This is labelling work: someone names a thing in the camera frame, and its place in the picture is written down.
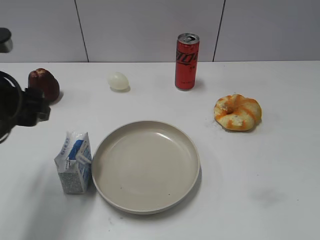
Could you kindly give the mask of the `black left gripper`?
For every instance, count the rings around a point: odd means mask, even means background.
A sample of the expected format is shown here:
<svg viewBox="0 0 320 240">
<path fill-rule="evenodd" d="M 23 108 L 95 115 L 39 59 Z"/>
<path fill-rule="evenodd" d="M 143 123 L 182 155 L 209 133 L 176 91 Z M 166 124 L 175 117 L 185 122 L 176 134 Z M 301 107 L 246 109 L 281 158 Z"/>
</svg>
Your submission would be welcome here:
<svg viewBox="0 0 320 240">
<path fill-rule="evenodd" d="M 28 87 L 18 92 L 16 87 L 0 87 L 0 135 L 6 136 L 15 126 L 33 127 L 48 121 L 51 108 L 42 91 Z"/>
</svg>

